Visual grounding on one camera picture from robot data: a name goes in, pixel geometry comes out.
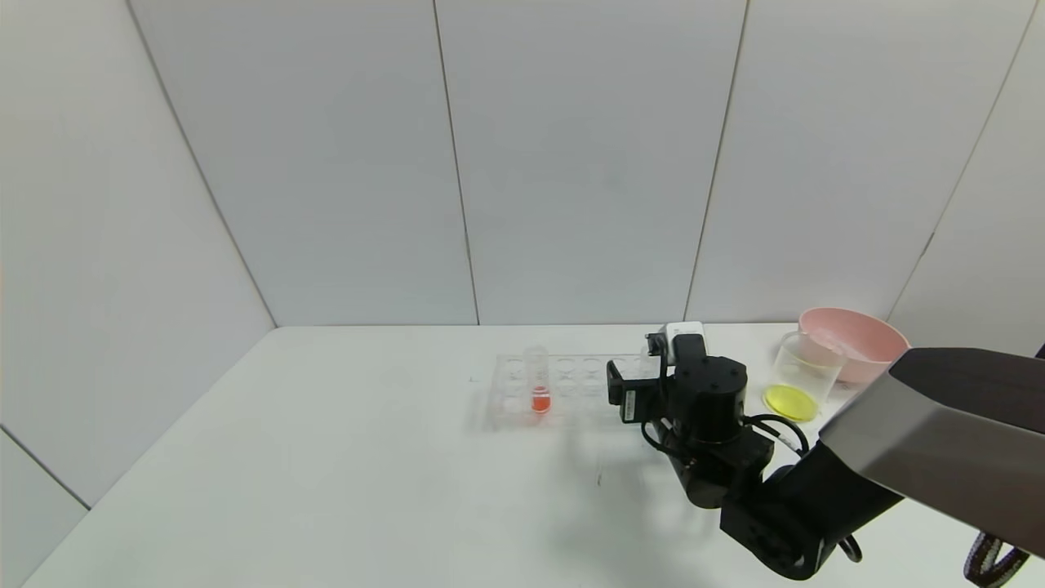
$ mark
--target tabletop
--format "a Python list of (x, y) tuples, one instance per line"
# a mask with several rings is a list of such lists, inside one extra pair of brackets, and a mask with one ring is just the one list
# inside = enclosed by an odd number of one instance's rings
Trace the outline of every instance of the tabletop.
[[(709, 325), (764, 413), (793, 325)], [(785, 586), (634, 426), (495, 428), (498, 354), (634, 354), (656, 326), (284, 328), (182, 417), (26, 587)], [(845, 400), (836, 392), (825, 409)], [(821, 422), (804, 428), (815, 437)], [(777, 445), (769, 470), (794, 461)], [(975, 530), (910, 500), (811, 586), (971, 586)], [(1043, 578), (1031, 561), (1012, 582)]]

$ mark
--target black cable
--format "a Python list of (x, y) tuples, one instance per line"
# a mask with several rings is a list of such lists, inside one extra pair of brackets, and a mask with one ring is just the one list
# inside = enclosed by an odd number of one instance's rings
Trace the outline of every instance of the black cable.
[(802, 429), (799, 429), (797, 425), (788, 421), (787, 419), (783, 417), (777, 417), (776, 415), (756, 415), (754, 417), (745, 417), (744, 421), (752, 425), (754, 423), (760, 423), (763, 421), (772, 421), (773, 423), (780, 423), (781, 425), (786, 426), (788, 429), (791, 429), (791, 432), (793, 432), (794, 436), (798, 438), (798, 443), (802, 445), (802, 451), (798, 452), (798, 455), (805, 455), (809, 453), (809, 440), (806, 439), (806, 433), (803, 433)]
[(671, 457), (674, 457), (675, 460), (678, 460), (679, 462), (682, 463), (683, 466), (688, 465), (690, 462), (693, 461), (692, 457), (690, 457), (689, 455), (683, 454), (681, 451), (672, 449), (672, 448), (670, 448), (670, 447), (668, 447), (668, 446), (666, 446), (666, 445), (657, 442), (653, 438), (651, 438), (650, 434), (648, 432), (646, 432), (646, 425), (647, 424), (649, 424), (649, 421), (643, 421), (642, 424), (638, 425), (638, 430), (642, 431), (643, 439), (646, 440), (646, 443), (650, 444), (650, 446), (653, 449), (655, 449), (655, 450), (657, 450), (660, 453), (664, 453), (666, 455), (670, 455)]

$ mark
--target clear plastic cup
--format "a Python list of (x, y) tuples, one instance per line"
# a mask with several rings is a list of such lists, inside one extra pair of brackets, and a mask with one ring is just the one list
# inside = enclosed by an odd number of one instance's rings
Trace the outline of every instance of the clear plastic cup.
[(812, 421), (845, 366), (845, 357), (802, 332), (788, 333), (773, 363), (762, 401), (770, 410), (796, 422)]

